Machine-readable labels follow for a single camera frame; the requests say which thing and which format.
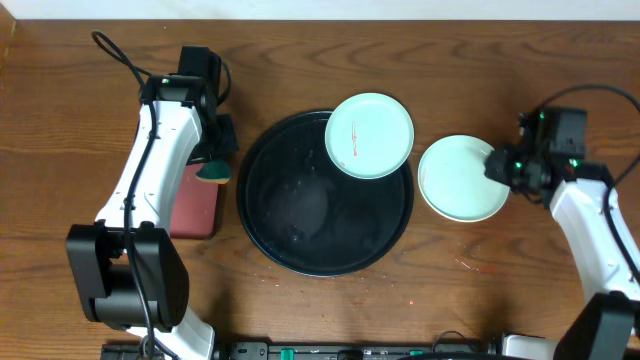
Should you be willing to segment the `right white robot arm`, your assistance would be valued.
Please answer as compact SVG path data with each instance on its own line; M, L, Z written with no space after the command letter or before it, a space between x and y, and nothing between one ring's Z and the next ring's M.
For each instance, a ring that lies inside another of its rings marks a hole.
M606 165L586 160L587 114L549 107L519 116L520 140L486 158L487 178L549 210L565 235L586 305L553 342L503 337L504 359L621 359L639 327L639 249Z

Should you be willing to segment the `light blue plate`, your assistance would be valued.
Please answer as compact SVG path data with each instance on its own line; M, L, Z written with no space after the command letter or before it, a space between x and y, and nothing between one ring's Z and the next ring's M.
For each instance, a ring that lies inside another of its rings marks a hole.
M399 169L413 143L409 112L399 101L380 93L361 93L344 100L325 128L329 158L342 172L358 179L378 179Z
M433 143L420 159L417 180L427 204L458 222L478 222L497 213L509 188L488 179L484 161L493 147L468 135L451 135Z

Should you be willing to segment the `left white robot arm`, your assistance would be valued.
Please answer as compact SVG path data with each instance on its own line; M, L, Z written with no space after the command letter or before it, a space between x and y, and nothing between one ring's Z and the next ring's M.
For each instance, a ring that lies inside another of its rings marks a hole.
M72 225L66 238L85 317L142 338L147 358L214 354L214 329L188 305L189 276L170 223L185 168L238 149L230 116L216 112L229 94L220 79L229 75L213 51L185 46L176 72L150 76L116 188L95 221Z

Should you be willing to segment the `green yellow sponge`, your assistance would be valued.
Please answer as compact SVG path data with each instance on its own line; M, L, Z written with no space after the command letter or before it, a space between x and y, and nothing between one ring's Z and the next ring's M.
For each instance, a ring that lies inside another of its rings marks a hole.
M231 178L231 168L224 160L211 161L196 172L196 177L203 182L226 184Z

